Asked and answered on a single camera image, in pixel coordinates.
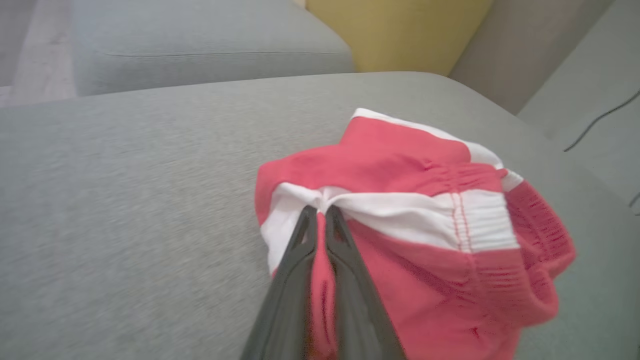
floor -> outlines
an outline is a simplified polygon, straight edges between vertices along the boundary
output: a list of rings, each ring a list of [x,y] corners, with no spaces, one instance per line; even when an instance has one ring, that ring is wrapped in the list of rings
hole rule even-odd
[[[76,97],[71,0],[0,0],[0,107]]]
[[[615,0],[518,114],[564,149],[640,89],[640,1]],[[567,156],[625,204],[640,193],[640,97],[599,121]],[[640,201],[631,207],[640,214]]]

white stripe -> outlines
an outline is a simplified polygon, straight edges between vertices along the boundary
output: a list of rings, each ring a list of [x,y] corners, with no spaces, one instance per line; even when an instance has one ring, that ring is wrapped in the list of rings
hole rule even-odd
[[[260,228],[269,246],[271,271],[280,263],[306,205],[322,212],[336,205],[345,216],[401,241],[465,253],[519,248],[503,194],[486,190],[429,197],[419,193],[349,193],[333,186],[311,190],[282,183],[271,204]]]
[[[486,147],[478,143],[468,142],[468,141],[464,141],[462,139],[456,138],[455,136],[447,133],[446,131],[442,131],[433,126],[417,124],[415,122],[396,119],[394,117],[390,117],[385,114],[376,113],[375,111],[371,111],[363,108],[356,109],[351,119],[355,117],[368,117],[370,119],[377,119],[377,120],[389,122],[391,124],[395,124],[399,126],[410,127],[412,129],[426,131],[427,133],[433,136],[437,136],[441,139],[454,140],[454,141],[464,143],[469,149],[469,153],[471,154],[471,162],[489,164],[498,170],[504,168],[504,165],[502,164],[502,160],[500,160],[500,158],[493,151],[487,149]],[[520,177],[518,174],[512,171],[509,171],[508,177],[509,179],[505,177],[505,179],[502,180],[502,186],[504,191],[506,192],[511,191],[513,188],[518,186],[523,181],[522,177]]]

gray sofa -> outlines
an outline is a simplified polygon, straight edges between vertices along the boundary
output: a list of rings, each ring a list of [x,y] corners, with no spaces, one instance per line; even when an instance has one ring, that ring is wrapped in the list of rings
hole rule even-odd
[[[74,0],[80,96],[353,72],[349,47],[292,0]]]
[[[578,252],[517,359],[634,359],[640,225],[586,169],[447,78],[331,74],[0,109],[0,358],[234,359],[269,286],[258,166],[338,142],[356,107],[494,150]]]

black cable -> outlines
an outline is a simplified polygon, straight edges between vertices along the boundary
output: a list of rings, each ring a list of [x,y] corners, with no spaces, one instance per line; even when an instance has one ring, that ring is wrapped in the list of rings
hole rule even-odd
[[[638,199],[640,199],[640,193],[637,193],[636,196],[634,196],[634,198],[631,199],[631,202],[629,202],[629,207],[633,208],[634,204],[636,203],[636,201],[638,201]]]
[[[627,101],[623,102],[622,104],[616,106],[615,108],[607,111],[606,113],[600,115],[599,117],[595,118],[593,121],[591,121],[591,123],[589,124],[589,126],[587,126],[587,128],[582,132],[582,134],[580,134],[580,136],[578,136],[578,139],[576,139],[573,144],[569,145],[569,147],[567,147],[564,151],[567,152],[571,149],[573,149],[573,147],[575,147],[576,145],[578,145],[578,143],[580,141],[582,141],[582,139],[587,135],[587,133],[591,130],[591,128],[600,120],[604,119],[606,116],[624,108],[626,105],[628,105],[630,102],[632,102],[633,100],[636,99],[636,97],[638,97],[638,95],[640,95],[640,90],[638,90],[632,97],[630,97]]]
[[[627,99],[625,102],[623,102],[622,104],[616,106],[615,108],[607,111],[606,113],[600,115],[599,117],[593,119],[593,121],[591,121],[591,123],[589,124],[589,126],[587,126],[587,128],[582,132],[582,134],[580,134],[580,136],[578,136],[578,139],[576,139],[573,144],[569,145],[569,147],[567,147],[564,152],[567,152],[571,149],[573,149],[576,145],[578,145],[578,143],[580,141],[582,141],[582,139],[587,135],[587,133],[591,130],[591,128],[600,120],[604,119],[606,116],[624,108],[625,106],[629,105],[630,102],[632,102],[633,100],[636,99],[636,97],[638,97],[638,95],[640,95],[640,90],[638,90],[632,97],[630,97],[629,99]],[[632,208],[633,205],[638,201],[638,199],[640,199],[640,192],[636,194],[636,196],[634,196],[633,199],[631,199],[631,202],[629,202],[629,207]]]

yellow pillow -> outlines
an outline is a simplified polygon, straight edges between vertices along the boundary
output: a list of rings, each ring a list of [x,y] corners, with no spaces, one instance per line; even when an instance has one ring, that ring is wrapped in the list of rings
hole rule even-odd
[[[493,0],[307,0],[349,44],[356,69],[448,75]]]

